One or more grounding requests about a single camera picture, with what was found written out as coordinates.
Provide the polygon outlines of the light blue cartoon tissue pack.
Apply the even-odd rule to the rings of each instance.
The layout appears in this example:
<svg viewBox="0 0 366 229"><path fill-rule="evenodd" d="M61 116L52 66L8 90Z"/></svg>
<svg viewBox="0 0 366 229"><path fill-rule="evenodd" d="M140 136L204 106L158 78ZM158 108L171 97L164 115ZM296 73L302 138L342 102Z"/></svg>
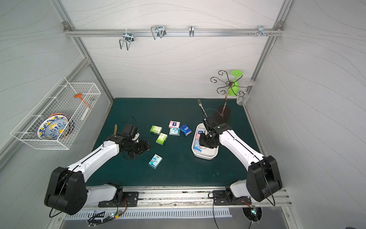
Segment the light blue cartoon tissue pack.
<svg viewBox="0 0 366 229"><path fill-rule="evenodd" d="M202 151L202 148L200 146L194 146L194 150L196 150L198 152L201 152Z"/></svg>

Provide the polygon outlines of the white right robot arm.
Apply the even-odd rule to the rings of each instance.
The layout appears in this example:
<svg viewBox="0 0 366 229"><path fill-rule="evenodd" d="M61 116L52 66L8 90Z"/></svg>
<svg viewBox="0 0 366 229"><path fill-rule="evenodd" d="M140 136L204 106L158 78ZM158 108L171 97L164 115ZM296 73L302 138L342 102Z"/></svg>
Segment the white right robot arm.
<svg viewBox="0 0 366 229"><path fill-rule="evenodd" d="M206 148L226 147L245 167L247 177L227 187L230 197L251 197L261 202L283 187L277 161L264 156L250 147L226 123L204 124L207 133L200 136L199 143Z"/></svg>

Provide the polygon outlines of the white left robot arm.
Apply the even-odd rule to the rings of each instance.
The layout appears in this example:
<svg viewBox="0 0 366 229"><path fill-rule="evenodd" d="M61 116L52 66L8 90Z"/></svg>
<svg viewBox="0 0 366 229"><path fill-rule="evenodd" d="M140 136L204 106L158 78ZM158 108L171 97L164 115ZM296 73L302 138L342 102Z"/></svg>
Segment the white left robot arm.
<svg viewBox="0 0 366 229"><path fill-rule="evenodd" d="M56 168L44 198L44 204L52 210L74 215L83 207L100 202L123 202L123 187L109 183L99 186L87 186L88 179L107 161L121 152L127 152L134 158L149 151L148 140L133 140L122 135L111 135L98 148L83 159L66 168Z"/></svg>

